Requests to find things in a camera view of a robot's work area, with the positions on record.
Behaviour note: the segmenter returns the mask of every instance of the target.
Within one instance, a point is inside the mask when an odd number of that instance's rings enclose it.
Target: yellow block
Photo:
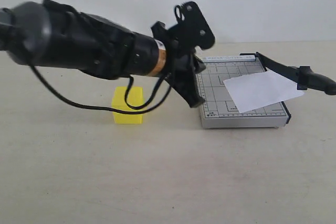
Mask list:
[[[116,87],[112,99],[112,108],[125,111],[141,111],[133,110],[127,106],[124,101],[126,87]],[[127,98],[127,102],[132,106],[140,106],[143,104],[142,87],[132,87]],[[113,112],[114,122],[117,124],[141,124],[143,115],[125,115]]]

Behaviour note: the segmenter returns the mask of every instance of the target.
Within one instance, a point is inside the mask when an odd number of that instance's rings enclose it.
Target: white paper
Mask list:
[[[300,97],[297,84],[273,71],[246,74],[224,81],[239,113]]]

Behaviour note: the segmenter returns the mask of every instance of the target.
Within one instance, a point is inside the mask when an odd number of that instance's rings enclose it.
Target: black handle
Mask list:
[[[298,75],[298,89],[315,89],[323,91],[327,95],[336,95],[336,82],[318,73],[314,73],[310,67],[301,66]]]

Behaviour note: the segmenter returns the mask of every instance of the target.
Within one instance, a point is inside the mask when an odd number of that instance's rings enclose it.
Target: white table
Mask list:
[[[203,55],[255,51],[336,79],[336,42],[226,44]],[[109,106],[127,83],[43,73],[85,104]],[[146,97],[154,82],[136,78]],[[292,119],[277,130],[203,130],[175,92],[142,125],[114,125],[109,112],[63,104],[3,53],[0,91],[1,223],[335,223],[336,97],[308,91],[286,102]]]

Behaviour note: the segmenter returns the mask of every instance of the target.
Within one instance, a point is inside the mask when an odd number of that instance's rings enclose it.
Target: robotic arm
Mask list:
[[[195,76],[205,69],[195,55],[195,48],[210,49],[215,37],[195,2],[176,6],[174,11],[177,24],[166,29],[164,23],[156,22],[151,27],[153,37],[149,37],[100,16],[80,13],[70,5],[51,0],[25,2],[0,10],[0,50],[6,51],[17,64],[29,66],[56,97],[78,108],[147,113],[162,104],[172,88],[195,108],[204,103]],[[298,83],[298,89],[313,88],[336,94],[336,83],[313,73],[309,67],[286,67],[261,54],[259,57],[265,67]],[[157,77],[158,82],[145,104],[138,107],[128,104],[137,111],[120,111],[66,99],[49,85],[36,66],[78,69],[107,80],[129,78],[126,102],[133,84],[132,75]],[[142,110],[152,102],[163,81],[169,84],[163,99]]]

